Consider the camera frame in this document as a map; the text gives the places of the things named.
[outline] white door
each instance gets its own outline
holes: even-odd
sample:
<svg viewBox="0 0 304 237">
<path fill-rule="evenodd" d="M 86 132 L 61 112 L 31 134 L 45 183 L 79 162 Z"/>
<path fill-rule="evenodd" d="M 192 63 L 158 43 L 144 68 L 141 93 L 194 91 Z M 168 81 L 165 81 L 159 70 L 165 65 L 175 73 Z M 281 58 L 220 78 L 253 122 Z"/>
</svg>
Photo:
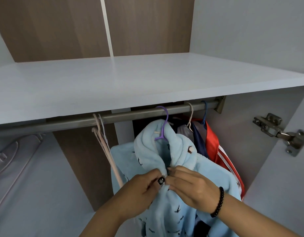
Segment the white door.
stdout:
<svg viewBox="0 0 304 237">
<path fill-rule="evenodd" d="M 285 132 L 296 132 L 298 129 L 304 130 L 304 99 Z M 290 156 L 285 149 L 284 142 L 278 140 L 245 195 L 244 202 L 304 236 L 304 147 L 296 157 Z"/>
</svg>

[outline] metal hanging rod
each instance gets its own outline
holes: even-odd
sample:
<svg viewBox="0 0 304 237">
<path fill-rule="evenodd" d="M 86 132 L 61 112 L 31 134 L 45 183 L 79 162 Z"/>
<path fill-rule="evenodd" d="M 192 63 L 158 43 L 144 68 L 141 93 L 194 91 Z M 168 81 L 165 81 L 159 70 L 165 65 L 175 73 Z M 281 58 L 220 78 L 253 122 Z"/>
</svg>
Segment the metal hanging rod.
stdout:
<svg viewBox="0 0 304 237">
<path fill-rule="evenodd" d="M 224 101 L 222 99 L 216 98 L 213 101 L 207 102 L 208 109 L 215 109 L 221 113 Z M 205 103 L 200 102 L 192 105 L 194 111 L 201 111 L 205 109 Z M 184 105 L 174 105 L 167 106 L 166 109 L 170 115 L 180 114 L 190 111 L 190 106 L 188 104 Z M 145 119 L 149 117 L 165 116 L 166 112 L 162 108 L 152 108 L 146 110 L 138 111 L 127 111 L 114 114 L 102 115 L 102 121 L 104 124 L 116 123 L 122 121 L 131 121 L 138 119 Z M 51 132 L 51 131 L 61 131 L 67 129 L 74 129 L 79 127 L 95 126 L 96 122 L 92 115 L 87 118 L 79 118 L 73 120 L 61 120 L 61 121 L 51 121 L 46 123 L 34 123 L 25 124 L 17 127 L 8 127 L 0 129 L 0 137 L 12 136 L 12 135 L 29 135 L 35 133 Z"/>
</svg>

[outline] black beaded bracelet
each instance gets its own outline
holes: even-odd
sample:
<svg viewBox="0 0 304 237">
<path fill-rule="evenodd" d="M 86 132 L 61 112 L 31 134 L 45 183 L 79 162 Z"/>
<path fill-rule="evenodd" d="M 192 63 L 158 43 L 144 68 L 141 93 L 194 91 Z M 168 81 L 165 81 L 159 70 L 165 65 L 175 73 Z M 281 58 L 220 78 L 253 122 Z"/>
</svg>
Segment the black beaded bracelet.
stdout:
<svg viewBox="0 0 304 237">
<path fill-rule="evenodd" d="M 220 199 L 219 199 L 219 203 L 218 203 L 216 210 L 212 214 L 210 214 L 210 216 L 212 218 L 217 217 L 217 215 L 219 214 L 219 211 L 221 209 L 222 203 L 223 203 L 224 189 L 221 186 L 219 187 L 219 189 L 220 189 Z"/>
</svg>

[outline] closet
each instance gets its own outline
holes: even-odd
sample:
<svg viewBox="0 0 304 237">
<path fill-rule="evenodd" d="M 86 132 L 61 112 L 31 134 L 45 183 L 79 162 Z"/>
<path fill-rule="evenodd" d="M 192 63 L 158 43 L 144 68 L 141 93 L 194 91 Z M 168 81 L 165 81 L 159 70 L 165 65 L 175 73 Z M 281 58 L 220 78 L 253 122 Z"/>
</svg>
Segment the closet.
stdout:
<svg viewBox="0 0 304 237">
<path fill-rule="evenodd" d="M 304 236 L 304 143 L 254 119 L 304 133 L 304 0 L 0 0 L 0 152 L 19 145 L 0 200 L 32 156 L 0 236 L 78 236 L 113 195 L 93 113 L 112 147 L 156 106 L 202 118 L 203 100 L 244 202 Z M 136 235 L 131 220 L 117 234 Z"/>
</svg>

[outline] person's left hand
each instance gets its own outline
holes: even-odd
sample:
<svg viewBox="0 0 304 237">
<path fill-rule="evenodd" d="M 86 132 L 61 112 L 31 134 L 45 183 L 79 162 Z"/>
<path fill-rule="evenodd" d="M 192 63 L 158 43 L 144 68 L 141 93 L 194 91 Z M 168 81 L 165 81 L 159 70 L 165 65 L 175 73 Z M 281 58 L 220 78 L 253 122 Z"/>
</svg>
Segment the person's left hand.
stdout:
<svg viewBox="0 0 304 237">
<path fill-rule="evenodd" d="M 110 204 L 122 221 L 136 217 L 148 209 L 161 188 L 157 181 L 161 176 L 159 169 L 135 175 L 111 198 Z"/>
</svg>

